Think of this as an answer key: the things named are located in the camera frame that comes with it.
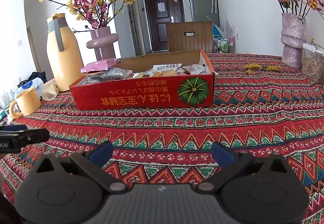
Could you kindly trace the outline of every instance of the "container of seeds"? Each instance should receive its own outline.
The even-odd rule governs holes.
[[[314,83],[324,83],[324,49],[303,44],[302,74]]]

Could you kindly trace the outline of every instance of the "pumpkin illustration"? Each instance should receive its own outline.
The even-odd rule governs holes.
[[[208,82],[199,77],[183,81],[178,89],[180,100],[190,106],[203,103],[209,95]]]

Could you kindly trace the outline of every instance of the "red box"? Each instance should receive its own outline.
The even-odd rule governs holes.
[[[213,105],[214,69],[203,50],[148,54],[120,59],[115,67],[143,72],[158,64],[188,66],[205,64],[210,74],[169,77],[148,77],[77,85],[85,76],[70,85],[79,110],[108,110],[123,107],[188,108]]]

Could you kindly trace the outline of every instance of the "red patterned tablecloth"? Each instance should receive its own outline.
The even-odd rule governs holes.
[[[282,72],[277,56],[210,54],[219,73],[212,108],[79,111],[70,92],[43,101],[34,114],[16,121],[47,128],[51,138],[0,161],[6,196],[14,193],[44,151],[68,156],[111,141],[113,158],[103,169],[133,183],[199,183],[217,171],[213,141],[265,157],[284,155],[309,194],[304,223],[324,223],[324,90],[299,70]],[[244,65],[259,63],[246,74]]]

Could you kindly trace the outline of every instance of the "paper notice on door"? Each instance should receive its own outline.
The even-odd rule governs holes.
[[[158,3],[158,10],[159,10],[159,12],[165,12],[165,5],[164,5],[164,3]]]

